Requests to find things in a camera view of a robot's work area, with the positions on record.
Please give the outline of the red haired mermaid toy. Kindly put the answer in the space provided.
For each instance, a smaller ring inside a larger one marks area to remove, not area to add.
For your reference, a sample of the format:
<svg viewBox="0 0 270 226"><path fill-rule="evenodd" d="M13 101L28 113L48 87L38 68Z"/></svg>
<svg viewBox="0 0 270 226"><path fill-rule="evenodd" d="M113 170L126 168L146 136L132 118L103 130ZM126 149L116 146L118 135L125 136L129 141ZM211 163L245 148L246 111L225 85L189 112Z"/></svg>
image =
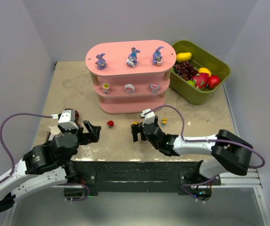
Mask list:
<svg viewBox="0 0 270 226"><path fill-rule="evenodd" d="M109 128L113 128L114 122L112 120L110 120L110 121L107 122L107 125L108 125Z"/></svg>

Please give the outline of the pink toy with white frill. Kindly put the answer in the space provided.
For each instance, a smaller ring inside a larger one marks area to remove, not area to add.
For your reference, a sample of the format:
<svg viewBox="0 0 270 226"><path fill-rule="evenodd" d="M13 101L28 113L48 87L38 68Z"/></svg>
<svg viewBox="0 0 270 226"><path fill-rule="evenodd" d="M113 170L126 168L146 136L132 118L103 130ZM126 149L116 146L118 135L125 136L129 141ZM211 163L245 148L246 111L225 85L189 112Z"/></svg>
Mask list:
<svg viewBox="0 0 270 226"><path fill-rule="evenodd" d="M126 84L124 90L129 94L133 95L135 93L135 87L132 84Z"/></svg>

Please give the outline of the pink toy with blue bow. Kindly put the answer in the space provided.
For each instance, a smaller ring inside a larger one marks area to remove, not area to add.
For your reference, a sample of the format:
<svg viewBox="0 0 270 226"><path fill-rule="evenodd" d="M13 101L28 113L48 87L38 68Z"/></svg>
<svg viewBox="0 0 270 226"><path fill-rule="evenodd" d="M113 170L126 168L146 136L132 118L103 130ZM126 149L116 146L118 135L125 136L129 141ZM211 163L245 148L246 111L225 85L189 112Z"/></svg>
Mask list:
<svg viewBox="0 0 270 226"><path fill-rule="evenodd" d="M150 89L151 93L156 94L161 89L161 86L158 84L150 84L149 89Z"/></svg>

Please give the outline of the pink toy with green centre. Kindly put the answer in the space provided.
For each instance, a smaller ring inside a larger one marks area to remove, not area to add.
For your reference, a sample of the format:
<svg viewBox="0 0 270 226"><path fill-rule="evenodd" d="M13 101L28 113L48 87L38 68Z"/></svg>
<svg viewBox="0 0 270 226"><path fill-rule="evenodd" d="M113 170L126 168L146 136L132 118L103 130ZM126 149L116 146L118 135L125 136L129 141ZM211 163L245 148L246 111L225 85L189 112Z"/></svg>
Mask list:
<svg viewBox="0 0 270 226"><path fill-rule="evenodd" d="M102 91L103 94L106 94L106 95L110 94L110 92L111 92L111 87L110 87L109 83L103 83L99 87L99 89Z"/></svg>

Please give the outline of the purple bunny toy blue ears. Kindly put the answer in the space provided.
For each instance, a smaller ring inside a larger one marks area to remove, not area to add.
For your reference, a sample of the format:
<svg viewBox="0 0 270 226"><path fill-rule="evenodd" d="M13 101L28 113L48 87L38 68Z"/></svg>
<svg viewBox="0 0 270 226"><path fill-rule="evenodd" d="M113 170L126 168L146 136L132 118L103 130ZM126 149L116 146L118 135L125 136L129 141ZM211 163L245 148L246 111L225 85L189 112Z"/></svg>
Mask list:
<svg viewBox="0 0 270 226"><path fill-rule="evenodd" d="M126 61L126 64L129 67L136 67L137 63L138 63L138 57L137 54L140 53L139 49L136 49L135 47L131 48L131 53L128 55L128 59Z"/></svg>

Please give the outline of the purple bunny toy red bow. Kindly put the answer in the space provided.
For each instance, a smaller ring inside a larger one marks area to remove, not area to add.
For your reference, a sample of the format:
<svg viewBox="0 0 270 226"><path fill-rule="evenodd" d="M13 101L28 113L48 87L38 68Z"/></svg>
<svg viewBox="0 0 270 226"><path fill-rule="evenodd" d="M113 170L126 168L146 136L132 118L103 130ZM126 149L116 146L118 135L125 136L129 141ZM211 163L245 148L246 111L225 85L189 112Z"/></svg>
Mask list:
<svg viewBox="0 0 270 226"><path fill-rule="evenodd" d="M97 62L95 63L97 65L98 70L103 70L107 67L106 60L104 59L105 53L97 54Z"/></svg>

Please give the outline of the purple bunny toy with cup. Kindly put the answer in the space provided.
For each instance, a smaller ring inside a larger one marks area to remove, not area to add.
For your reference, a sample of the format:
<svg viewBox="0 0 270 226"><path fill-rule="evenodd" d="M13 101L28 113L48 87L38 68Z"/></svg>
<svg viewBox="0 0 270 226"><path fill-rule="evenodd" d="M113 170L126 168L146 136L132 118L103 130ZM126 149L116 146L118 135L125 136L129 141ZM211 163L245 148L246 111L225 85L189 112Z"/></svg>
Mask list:
<svg viewBox="0 0 270 226"><path fill-rule="evenodd" d="M153 53L153 65L161 66L163 62L163 57L161 54L161 49L163 49L163 46L159 46Z"/></svg>

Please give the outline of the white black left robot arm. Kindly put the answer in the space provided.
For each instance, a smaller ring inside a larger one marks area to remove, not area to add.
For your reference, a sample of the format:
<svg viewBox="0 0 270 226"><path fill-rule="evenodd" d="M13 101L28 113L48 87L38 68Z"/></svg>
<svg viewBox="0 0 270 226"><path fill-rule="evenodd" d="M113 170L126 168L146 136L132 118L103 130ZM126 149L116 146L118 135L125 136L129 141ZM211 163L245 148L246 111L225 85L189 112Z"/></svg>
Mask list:
<svg viewBox="0 0 270 226"><path fill-rule="evenodd" d="M71 160L78 147L99 141L101 126L83 121L83 128L61 129L42 145L35 146L9 170L0 176L0 212L13 207L15 202L51 186L78 183L81 180L76 163Z"/></svg>

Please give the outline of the pink three-tier wooden shelf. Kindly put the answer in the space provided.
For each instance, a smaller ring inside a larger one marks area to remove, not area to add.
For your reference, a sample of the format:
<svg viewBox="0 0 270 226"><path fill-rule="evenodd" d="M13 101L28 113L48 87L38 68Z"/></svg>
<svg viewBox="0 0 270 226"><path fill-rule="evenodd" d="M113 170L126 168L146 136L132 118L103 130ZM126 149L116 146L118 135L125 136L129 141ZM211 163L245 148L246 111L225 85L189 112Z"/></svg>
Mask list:
<svg viewBox="0 0 270 226"><path fill-rule="evenodd" d="M161 66L153 65L153 53L159 47L163 57ZM131 48L140 50L138 63L132 68L126 64ZM98 70L96 55L105 53L107 67ZM171 69L176 61L174 48L162 40L139 40L101 43L92 47L85 57L86 66L91 74L94 90L99 98L100 108L109 114L138 113L165 103L165 93L170 84ZM110 94L103 94L99 87L109 83ZM129 95L126 84L135 87L135 93ZM161 89L153 94L150 84L158 84Z"/></svg>

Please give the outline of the dark red grape bunch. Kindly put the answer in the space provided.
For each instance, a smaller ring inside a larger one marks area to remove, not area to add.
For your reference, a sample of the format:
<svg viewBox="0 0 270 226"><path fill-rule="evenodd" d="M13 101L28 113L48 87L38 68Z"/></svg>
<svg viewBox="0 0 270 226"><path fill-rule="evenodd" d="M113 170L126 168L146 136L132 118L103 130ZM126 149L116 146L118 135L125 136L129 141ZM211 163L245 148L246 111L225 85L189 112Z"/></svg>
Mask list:
<svg viewBox="0 0 270 226"><path fill-rule="evenodd" d="M80 124L79 124L79 113L78 113L78 111L77 110L74 110L74 109L71 109L71 108L65 108L64 110L72 110L72 111L74 111L74 113L75 113L75 120L74 120L74 122L76 123L76 125L78 127L80 127Z"/></svg>

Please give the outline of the green lime toy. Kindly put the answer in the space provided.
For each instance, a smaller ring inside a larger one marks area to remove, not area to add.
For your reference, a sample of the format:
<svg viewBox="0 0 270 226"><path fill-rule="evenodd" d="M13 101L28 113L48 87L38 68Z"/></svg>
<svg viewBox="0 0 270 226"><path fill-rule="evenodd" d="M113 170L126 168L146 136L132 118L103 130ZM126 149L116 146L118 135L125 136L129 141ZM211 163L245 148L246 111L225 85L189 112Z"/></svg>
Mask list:
<svg viewBox="0 0 270 226"><path fill-rule="evenodd" d="M195 82L192 80L188 80L187 83L193 87L195 87Z"/></svg>

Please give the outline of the red dragon fruit toy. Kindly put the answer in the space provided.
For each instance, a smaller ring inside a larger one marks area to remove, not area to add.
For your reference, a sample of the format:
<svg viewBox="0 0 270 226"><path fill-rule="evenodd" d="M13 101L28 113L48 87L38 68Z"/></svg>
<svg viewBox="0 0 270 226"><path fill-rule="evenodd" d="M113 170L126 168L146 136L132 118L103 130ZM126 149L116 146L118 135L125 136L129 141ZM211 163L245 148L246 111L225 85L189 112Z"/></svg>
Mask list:
<svg viewBox="0 0 270 226"><path fill-rule="evenodd" d="M208 73L197 73L195 76L191 78L194 82L195 87L199 90L203 90L209 82L209 74Z"/></svg>

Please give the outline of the yellow mango toy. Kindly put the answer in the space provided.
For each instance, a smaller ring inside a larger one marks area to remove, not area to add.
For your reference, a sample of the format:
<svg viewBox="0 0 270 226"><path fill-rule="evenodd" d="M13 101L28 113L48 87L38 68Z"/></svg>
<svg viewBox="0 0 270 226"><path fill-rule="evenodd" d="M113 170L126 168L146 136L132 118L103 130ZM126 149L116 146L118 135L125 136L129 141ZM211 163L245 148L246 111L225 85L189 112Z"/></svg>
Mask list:
<svg viewBox="0 0 270 226"><path fill-rule="evenodd" d="M192 54L190 52L182 52L176 55L176 61L185 62L189 61L192 58Z"/></svg>

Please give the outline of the olive green plastic bin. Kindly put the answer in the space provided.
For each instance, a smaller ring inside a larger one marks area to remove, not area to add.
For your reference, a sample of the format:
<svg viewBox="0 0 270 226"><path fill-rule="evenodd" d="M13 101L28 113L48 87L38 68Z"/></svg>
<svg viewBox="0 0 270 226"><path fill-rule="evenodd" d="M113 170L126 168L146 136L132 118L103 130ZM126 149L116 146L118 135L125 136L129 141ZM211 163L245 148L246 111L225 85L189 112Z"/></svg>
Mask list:
<svg viewBox="0 0 270 226"><path fill-rule="evenodd" d="M172 47L179 56L171 70L170 87L189 103L203 104L229 77L229 66L188 40L180 40ZM208 74L210 85L201 89L193 85L194 76L199 73Z"/></svg>

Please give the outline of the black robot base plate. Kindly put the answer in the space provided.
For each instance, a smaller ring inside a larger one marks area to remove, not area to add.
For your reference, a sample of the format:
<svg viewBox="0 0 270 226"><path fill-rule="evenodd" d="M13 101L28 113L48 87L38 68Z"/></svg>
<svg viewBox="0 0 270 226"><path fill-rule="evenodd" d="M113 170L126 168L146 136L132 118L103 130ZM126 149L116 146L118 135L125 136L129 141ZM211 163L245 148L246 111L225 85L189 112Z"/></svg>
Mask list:
<svg viewBox="0 0 270 226"><path fill-rule="evenodd" d="M68 168L66 199L79 200L101 192L178 193L206 200L211 187L221 184L218 175L198 174L200 161L74 161Z"/></svg>

